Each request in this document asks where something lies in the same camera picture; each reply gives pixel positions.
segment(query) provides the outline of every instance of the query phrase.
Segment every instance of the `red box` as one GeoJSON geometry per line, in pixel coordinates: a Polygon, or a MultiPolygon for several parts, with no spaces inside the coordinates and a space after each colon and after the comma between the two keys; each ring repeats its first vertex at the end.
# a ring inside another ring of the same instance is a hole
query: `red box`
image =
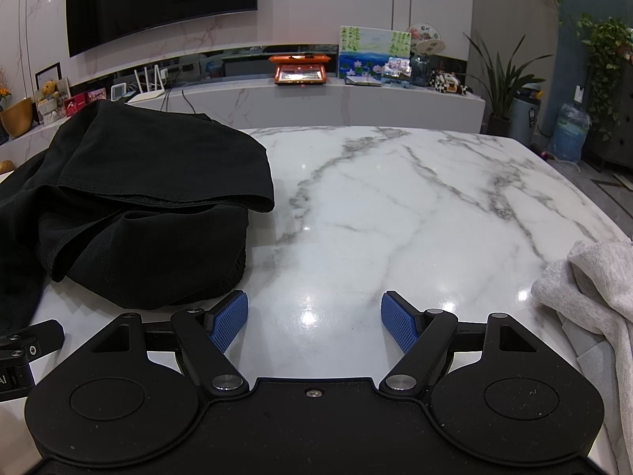
{"type": "Polygon", "coordinates": [[[68,100],[64,100],[64,108],[66,109],[66,115],[68,117],[72,116],[82,107],[87,105],[86,101],[86,93],[80,93],[78,95],[69,98],[68,100]]]}

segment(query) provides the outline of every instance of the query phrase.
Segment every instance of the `gray towel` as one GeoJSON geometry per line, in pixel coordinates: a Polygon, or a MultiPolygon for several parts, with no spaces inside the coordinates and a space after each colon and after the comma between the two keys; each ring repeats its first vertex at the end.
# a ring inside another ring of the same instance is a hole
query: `gray towel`
{"type": "Polygon", "coordinates": [[[561,317],[584,376],[605,403],[605,426],[620,475],[633,454],[633,244],[578,241],[532,294],[561,317]]]}

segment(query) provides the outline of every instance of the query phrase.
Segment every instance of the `teddy bear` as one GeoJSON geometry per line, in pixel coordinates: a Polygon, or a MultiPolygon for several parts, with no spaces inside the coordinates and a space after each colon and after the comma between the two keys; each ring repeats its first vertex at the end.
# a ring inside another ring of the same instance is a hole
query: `teddy bear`
{"type": "Polygon", "coordinates": [[[42,98],[39,100],[40,103],[58,97],[59,91],[57,90],[57,85],[55,84],[55,82],[49,80],[44,85],[42,85],[42,98]]]}

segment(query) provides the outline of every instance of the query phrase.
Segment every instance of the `trash can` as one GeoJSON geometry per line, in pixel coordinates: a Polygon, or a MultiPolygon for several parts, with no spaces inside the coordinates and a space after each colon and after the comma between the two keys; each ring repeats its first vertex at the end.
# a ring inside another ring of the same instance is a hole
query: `trash can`
{"type": "Polygon", "coordinates": [[[538,84],[527,84],[517,92],[510,107],[508,137],[527,147],[532,143],[532,134],[539,119],[541,94],[538,84]]]}

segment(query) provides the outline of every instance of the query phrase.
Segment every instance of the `canvas painting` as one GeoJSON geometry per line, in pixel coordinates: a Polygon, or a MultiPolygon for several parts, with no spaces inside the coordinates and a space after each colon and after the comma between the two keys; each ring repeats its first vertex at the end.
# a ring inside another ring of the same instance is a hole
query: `canvas painting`
{"type": "Polygon", "coordinates": [[[390,57],[409,58],[411,34],[381,28],[341,27],[339,78],[380,81],[390,57]]]}

